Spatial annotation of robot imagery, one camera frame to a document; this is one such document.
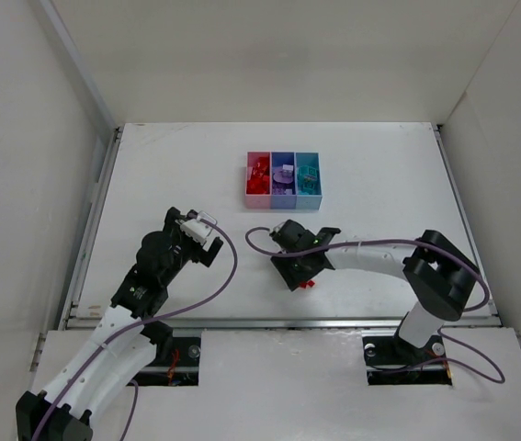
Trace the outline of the purple square lego brick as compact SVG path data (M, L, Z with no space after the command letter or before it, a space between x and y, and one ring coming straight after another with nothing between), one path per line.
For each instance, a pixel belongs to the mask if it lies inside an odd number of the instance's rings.
M279 183L275 183L272 187L272 194L275 196L292 196L295 194L295 192L293 187L283 186Z

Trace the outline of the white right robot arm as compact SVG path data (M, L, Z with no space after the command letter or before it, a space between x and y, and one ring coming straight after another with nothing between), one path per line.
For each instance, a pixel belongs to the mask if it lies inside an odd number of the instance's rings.
M324 270L360 270L405 281L417 302L402 319L395 338L417 349L445 323L461 318L480 283L479 268L434 230L414 240L360 241L335 227L314 233L286 220L269 236L280 248L271 262L291 290Z

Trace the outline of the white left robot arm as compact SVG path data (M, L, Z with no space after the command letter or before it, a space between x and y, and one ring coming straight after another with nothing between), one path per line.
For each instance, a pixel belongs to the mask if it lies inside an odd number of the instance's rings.
M162 229L142 238L135 264L81 349L40 392L19 398L18 439L92 439L121 390L170 350L173 330L156 318L169 285L189 263L211 266L222 238L207 213L169 209Z

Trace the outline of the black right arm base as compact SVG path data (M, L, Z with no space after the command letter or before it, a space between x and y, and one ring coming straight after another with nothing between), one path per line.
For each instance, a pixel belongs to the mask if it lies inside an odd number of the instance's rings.
M446 348L435 334L416 348L389 333L363 333L363 357L369 386L451 386Z

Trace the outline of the teal heart lego piece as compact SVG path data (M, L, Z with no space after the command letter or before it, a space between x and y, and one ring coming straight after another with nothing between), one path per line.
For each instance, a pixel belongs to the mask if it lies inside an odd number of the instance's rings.
M301 194L315 195L319 190L319 171L317 168L303 165L297 170L298 190Z

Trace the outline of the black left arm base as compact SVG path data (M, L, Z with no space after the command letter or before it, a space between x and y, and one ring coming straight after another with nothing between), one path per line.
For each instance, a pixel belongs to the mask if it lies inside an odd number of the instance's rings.
M144 331L156 352L152 362L133 379L139 386L194 387L199 380L201 332L174 331L163 322L148 324Z

